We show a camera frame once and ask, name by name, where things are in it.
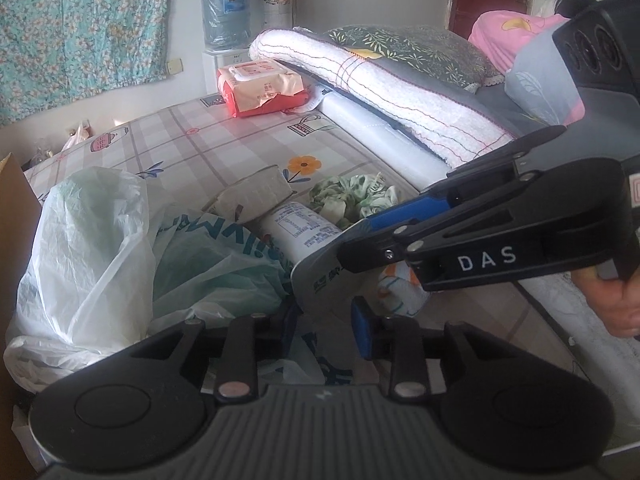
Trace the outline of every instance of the person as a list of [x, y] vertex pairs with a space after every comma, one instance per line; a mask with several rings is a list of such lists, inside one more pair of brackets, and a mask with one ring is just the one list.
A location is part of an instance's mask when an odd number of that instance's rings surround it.
[[559, 14], [570, 20], [597, 1], [598, 0], [547, 0], [542, 4], [535, 16], [539, 18], [549, 18]]
[[554, 13], [572, 20], [584, 9], [592, 6], [597, 1], [598, 0], [556, 0]]
[[601, 280], [595, 267], [576, 270], [571, 278], [611, 335], [640, 335], [640, 269], [626, 283]]

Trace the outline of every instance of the wall outlet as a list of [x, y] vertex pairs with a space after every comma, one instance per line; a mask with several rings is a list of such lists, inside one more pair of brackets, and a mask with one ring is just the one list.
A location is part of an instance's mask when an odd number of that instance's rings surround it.
[[179, 74], [182, 70], [182, 60], [179, 57], [166, 62], [166, 71], [169, 75]]

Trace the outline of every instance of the white plastic bag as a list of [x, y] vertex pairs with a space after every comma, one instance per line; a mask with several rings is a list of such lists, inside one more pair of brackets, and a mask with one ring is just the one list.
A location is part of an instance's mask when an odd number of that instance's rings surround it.
[[46, 199], [4, 362], [39, 392], [194, 314], [211, 326], [274, 312], [283, 280], [278, 255], [246, 229], [133, 174], [87, 168]]
[[22, 450], [29, 460], [31, 467], [37, 473], [42, 471], [49, 465], [40, 452], [40, 447], [36, 443], [31, 429], [29, 428], [29, 420], [18, 406], [14, 406], [14, 422], [11, 424], [11, 431], [20, 442]]
[[65, 142], [65, 145], [62, 147], [62, 152], [74, 147], [76, 144], [84, 142], [89, 137], [91, 137], [91, 126], [89, 126], [88, 121], [83, 121], [79, 124], [76, 132]]

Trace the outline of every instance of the black hair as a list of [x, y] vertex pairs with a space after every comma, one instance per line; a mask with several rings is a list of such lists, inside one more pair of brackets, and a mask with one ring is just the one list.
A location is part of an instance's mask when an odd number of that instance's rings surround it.
[[554, 10], [556, 14], [572, 19], [597, 1], [598, 0], [556, 0], [556, 8]]

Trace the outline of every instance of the cardboard box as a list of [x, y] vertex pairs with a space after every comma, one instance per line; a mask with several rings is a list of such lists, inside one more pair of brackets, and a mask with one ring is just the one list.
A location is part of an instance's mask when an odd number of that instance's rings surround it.
[[[40, 219], [41, 206], [24, 177], [18, 161], [9, 155], [0, 162], [0, 340], [15, 308], [18, 283], [29, 263], [33, 238]], [[11, 431], [13, 406], [18, 387], [0, 366], [0, 478], [28, 480], [35, 478]]]

